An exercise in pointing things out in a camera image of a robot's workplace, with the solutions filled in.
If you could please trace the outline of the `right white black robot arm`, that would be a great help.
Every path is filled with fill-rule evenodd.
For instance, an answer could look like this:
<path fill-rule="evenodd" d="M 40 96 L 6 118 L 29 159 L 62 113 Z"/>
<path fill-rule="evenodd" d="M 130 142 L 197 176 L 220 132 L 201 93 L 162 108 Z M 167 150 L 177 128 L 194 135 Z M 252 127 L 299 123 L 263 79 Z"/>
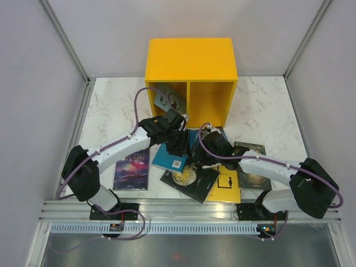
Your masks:
<path fill-rule="evenodd" d="M 257 198 L 254 212 L 261 219 L 280 211 L 295 210 L 322 219 L 328 209 L 343 204 L 339 186 L 314 159 L 307 157 L 302 162 L 275 159 L 248 147 L 232 146 L 217 131 L 206 136 L 199 134 L 198 138 L 203 154 L 207 156 L 204 163 L 220 163 L 229 170 L 260 175 L 286 187 L 284 190 L 265 190 Z"/>

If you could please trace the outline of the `light blue cat book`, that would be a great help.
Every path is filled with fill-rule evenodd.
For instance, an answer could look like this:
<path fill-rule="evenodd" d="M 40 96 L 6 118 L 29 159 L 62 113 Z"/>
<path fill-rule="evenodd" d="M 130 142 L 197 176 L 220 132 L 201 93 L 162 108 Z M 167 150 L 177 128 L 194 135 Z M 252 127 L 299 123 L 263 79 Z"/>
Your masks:
<path fill-rule="evenodd" d="M 163 93 L 169 101 L 162 94 L 156 93 L 154 104 L 164 111 L 168 111 L 173 107 L 181 114 L 186 113 L 186 100 L 168 83 L 157 83 L 156 88 Z"/>

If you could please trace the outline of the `blue 20000 Leagues book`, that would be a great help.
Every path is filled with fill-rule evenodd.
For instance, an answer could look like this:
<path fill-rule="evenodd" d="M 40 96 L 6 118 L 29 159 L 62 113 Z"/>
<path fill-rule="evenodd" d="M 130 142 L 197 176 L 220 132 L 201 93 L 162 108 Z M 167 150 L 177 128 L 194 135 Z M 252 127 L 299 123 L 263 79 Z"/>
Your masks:
<path fill-rule="evenodd" d="M 189 147 L 191 156 L 183 154 L 181 156 L 169 154 L 166 145 L 161 144 L 152 161 L 152 164 L 161 169 L 170 170 L 173 172 L 181 172 L 189 157 L 193 157 L 198 143 L 198 130 L 190 130 Z"/>

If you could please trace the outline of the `dark Wuthering Heights book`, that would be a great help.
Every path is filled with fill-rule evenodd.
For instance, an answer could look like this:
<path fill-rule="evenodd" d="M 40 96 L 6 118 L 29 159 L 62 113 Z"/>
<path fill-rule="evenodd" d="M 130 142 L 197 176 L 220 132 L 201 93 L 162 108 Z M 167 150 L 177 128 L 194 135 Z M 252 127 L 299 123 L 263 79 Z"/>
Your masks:
<path fill-rule="evenodd" d="M 212 131 L 206 135 L 204 141 L 206 147 L 214 154 L 229 152 L 232 149 L 230 142 L 219 130 Z"/>

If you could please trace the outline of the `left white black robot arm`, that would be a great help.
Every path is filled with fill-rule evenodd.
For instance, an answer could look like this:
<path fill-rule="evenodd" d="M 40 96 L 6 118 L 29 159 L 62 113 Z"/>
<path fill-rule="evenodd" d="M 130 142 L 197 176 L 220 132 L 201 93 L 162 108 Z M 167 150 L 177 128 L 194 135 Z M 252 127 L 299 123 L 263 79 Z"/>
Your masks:
<path fill-rule="evenodd" d="M 122 212 L 117 195 L 101 183 L 101 174 L 118 160 L 155 145 L 171 145 L 185 152 L 189 134 L 183 115 L 155 116 L 137 122 L 135 127 L 104 145 L 84 149 L 77 145 L 71 149 L 63 167 L 63 180 L 56 199 L 64 200 L 65 187 L 80 202 L 88 201 L 107 218 L 117 219 Z"/>

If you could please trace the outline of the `black Moon and Sixpence book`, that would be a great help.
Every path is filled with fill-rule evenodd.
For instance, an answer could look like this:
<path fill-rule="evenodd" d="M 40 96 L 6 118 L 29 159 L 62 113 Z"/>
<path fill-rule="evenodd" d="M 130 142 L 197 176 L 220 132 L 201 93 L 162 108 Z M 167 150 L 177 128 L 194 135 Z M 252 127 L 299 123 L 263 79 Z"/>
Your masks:
<path fill-rule="evenodd" d="M 180 193 L 204 204 L 220 173 L 215 168 L 203 169 L 201 165 L 187 159 L 182 172 L 165 171 L 160 181 Z"/>

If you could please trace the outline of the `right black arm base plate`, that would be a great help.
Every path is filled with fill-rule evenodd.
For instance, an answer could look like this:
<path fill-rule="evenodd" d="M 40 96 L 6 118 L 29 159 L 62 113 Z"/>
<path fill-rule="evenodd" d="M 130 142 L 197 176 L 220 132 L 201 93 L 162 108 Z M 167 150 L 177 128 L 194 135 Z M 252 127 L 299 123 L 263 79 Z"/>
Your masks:
<path fill-rule="evenodd" d="M 236 212 L 240 221 L 284 221 L 286 212 L 272 213 L 263 206 L 253 203 L 236 204 Z"/>

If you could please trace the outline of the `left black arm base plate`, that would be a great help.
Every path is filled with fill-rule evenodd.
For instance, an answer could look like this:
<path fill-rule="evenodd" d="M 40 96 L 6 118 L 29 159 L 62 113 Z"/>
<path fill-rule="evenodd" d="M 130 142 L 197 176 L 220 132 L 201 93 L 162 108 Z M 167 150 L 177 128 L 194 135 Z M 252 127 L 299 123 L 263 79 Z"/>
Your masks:
<path fill-rule="evenodd" d="M 139 206 L 138 203 L 120 203 L 107 213 L 100 211 L 96 206 L 92 206 L 89 219 L 95 221 L 134 221 L 137 220 L 138 214 L 127 210 L 139 211 Z"/>

